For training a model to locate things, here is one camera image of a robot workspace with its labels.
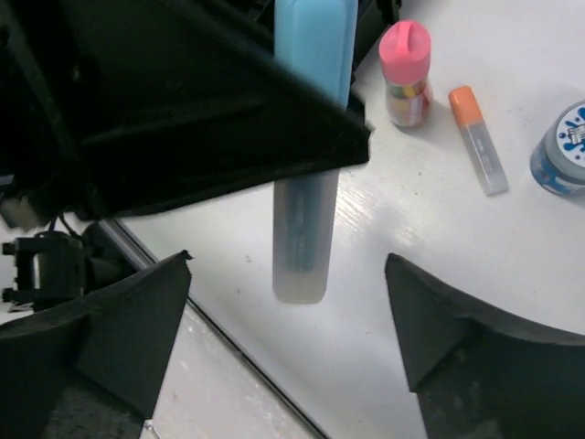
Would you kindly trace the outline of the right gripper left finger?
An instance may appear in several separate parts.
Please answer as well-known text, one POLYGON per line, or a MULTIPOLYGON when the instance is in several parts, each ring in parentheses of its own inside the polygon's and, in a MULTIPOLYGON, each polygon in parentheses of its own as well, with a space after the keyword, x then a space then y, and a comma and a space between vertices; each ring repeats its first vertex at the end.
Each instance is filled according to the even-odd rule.
POLYGON ((154 414, 191 283, 181 251, 1 326, 4 438, 137 438, 154 414))

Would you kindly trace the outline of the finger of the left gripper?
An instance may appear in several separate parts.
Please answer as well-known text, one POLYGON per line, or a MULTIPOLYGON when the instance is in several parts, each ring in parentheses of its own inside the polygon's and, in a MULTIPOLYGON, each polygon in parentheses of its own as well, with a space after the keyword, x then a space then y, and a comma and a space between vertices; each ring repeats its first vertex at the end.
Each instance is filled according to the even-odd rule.
POLYGON ((251 4, 4 1, 1 216, 149 216, 369 159, 251 4))

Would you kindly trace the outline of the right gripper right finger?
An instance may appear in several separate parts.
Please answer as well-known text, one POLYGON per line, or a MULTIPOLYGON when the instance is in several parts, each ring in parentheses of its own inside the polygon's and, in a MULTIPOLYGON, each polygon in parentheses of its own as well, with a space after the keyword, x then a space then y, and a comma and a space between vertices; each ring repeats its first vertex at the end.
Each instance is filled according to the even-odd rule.
POLYGON ((394 253, 385 275, 427 437, 583 437, 582 335, 487 304, 394 253))

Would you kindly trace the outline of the blue jar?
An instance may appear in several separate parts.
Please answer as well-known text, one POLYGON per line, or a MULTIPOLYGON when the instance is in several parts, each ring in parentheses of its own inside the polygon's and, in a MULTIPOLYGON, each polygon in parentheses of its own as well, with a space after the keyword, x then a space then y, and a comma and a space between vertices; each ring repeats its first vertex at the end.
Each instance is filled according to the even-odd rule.
POLYGON ((548 128, 531 155, 530 170, 551 193, 584 192, 584 101, 568 107, 548 128))

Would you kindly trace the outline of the orange-capped highlighter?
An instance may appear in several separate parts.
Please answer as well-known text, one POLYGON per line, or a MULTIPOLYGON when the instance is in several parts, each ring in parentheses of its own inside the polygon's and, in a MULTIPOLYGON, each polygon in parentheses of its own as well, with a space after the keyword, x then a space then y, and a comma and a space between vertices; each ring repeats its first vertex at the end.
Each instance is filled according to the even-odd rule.
POLYGON ((485 195, 490 197, 505 193, 509 189, 505 171, 472 88, 462 86, 452 90, 449 102, 485 195))

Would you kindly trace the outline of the pink-capped small bottle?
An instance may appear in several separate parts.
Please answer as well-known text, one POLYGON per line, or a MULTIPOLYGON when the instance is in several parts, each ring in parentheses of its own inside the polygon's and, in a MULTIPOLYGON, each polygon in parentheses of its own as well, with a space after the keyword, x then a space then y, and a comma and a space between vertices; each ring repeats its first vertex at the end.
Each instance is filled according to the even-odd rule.
POLYGON ((433 100, 429 82, 431 36, 427 28, 414 20, 395 23, 379 41, 378 59, 392 122, 403 128, 423 123, 433 100))

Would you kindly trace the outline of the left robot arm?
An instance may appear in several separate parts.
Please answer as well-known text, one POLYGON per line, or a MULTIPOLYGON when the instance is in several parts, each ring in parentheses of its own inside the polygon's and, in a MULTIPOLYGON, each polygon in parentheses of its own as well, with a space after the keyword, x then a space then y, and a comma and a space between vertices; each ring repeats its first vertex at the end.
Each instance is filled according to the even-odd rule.
POLYGON ((5 301, 36 310, 119 280, 56 231, 150 216, 284 177, 364 164, 369 131, 271 56, 218 1, 4 1, 1 217, 5 301))

